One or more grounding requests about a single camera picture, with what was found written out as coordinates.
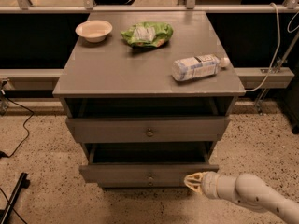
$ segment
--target desk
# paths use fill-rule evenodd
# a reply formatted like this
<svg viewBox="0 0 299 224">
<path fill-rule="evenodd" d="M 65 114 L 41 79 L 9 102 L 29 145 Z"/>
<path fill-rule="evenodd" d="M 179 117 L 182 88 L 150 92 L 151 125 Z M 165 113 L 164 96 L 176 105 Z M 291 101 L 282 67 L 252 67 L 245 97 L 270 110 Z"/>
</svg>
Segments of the desk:
<svg viewBox="0 0 299 224">
<path fill-rule="evenodd" d="M 86 182 L 103 188 L 181 187 L 185 175 L 218 170 L 208 160 L 244 88 L 229 65 L 214 77 L 176 82 L 174 60 L 214 53 L 226 57 L 206 13 L 199 11 L 99 12 L 107 39 L 79 38 L 53 95 L 89 164 Z M 174 29 L 159 49 L 131 48 L 120 31 L 141 21 Z"/>
</svg>

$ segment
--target drawer handle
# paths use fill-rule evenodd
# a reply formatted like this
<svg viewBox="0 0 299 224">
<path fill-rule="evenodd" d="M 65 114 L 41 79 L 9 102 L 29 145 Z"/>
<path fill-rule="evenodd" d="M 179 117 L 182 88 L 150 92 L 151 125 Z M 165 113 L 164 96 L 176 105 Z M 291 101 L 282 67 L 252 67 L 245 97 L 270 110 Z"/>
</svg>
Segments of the drawer handle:
<svg viewBox="0 0 299 224">
<path fill-rule="evenodd" d="M 153 131 L 152 129 L 148 128 L 147 129 L 147 137 L 152 137 L 153 136 Z"/>
</svg>

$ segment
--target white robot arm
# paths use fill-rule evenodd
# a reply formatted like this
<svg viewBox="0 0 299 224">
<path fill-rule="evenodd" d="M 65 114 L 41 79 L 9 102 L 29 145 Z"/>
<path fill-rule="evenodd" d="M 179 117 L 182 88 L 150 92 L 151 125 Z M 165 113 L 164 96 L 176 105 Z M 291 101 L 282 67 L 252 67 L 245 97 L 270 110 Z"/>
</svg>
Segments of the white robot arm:
<svg viewBox="0 0 299 224">
<path fill-rule="evenodd" d="M 227 200 L 255 212 L 270 211 L 286 223 L 299 223 L 299 204 L 284 198 L 256 175 L 205 172 L 187 175 L 184 182 L 210 199 Z"/>
</svg>

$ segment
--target bag of chips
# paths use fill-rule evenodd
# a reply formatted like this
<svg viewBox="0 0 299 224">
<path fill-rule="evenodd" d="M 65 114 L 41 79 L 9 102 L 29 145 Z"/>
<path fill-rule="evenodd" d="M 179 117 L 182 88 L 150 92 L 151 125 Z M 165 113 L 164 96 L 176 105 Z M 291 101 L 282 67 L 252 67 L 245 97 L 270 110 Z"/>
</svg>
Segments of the bag of chips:
<svg viewBox="0 0 299 224">
<path fill-rule="evenodd" d="M 123 39 L 131 47 L 158 48 L 166 43 L 173 34 L 171 25 L 164 22 L 145 21 L 122 31 Z"/>
</svg>

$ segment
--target terrazzo floor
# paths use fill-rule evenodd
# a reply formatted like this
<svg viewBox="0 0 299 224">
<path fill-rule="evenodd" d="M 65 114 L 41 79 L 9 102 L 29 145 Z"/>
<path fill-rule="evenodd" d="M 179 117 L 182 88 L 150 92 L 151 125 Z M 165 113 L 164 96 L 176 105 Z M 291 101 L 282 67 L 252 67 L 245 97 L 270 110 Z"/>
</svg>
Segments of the terrazzo floor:
<svg viewBox="0 0 299 224">
<path fill-rule="evenodd" d="M 60 103 L 21 103 L 35 111 L 26 125 L 31 134 L 12 158 L 0 159 L 0 187 L 10 196 L 20 174 L 28 174 L 31 184 L 15 206 L 27 223 L 283 223 L 269 212 L 253 213 L 188 189 L 100 189 L 86 184 L 78 168 L 87 161 L 66 128 Z M 252 101 L 238 101 L 210 163 L 218 164 L 224 175 L 255 174 L 299 202 L 299 136 L 292 134 L 276 102 L 264 102 L 263 110 L 260 116 Z M 11 105 L 0 117 L 2 151 L 10 154 L 26 135 L 22 124 L 27 116 Z M 5 205 L 0 195 L 0 209 Z M 12 213 L 9 223 L 22 222 Z"/>
</svg>

